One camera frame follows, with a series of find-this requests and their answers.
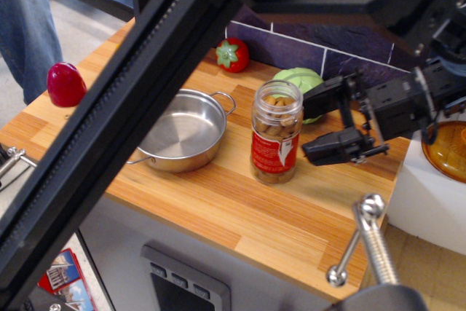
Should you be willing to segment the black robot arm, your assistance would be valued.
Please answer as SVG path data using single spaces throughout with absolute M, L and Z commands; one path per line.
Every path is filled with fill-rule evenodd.
M 150 0 L 1 218 L 1 308 L 19 310 L 241 7 L 274 21 L 374 25 L 465 64 L 463 0 Z

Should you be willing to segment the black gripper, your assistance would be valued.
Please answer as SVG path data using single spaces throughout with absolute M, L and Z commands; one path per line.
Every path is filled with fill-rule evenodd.
M 358 78 L 337 76 L 304 93 L 304 119 L 314 119 L 339 110 L 343 122 L 351 122 L 350 99 L 359 103 L 366 118 L 365 129 L 375 130 L 379 145 L 368 133 L 355 127 L 322 135 L 302 145 L 306 158 L 316 166 L 346 162 L 356 164 L 376 154 L 387 153 L 388 140 L 422 132 L 432 144 L 437 137 L 437 113 L 427 80 L 416 67 L 401 78 L 365 89 Z

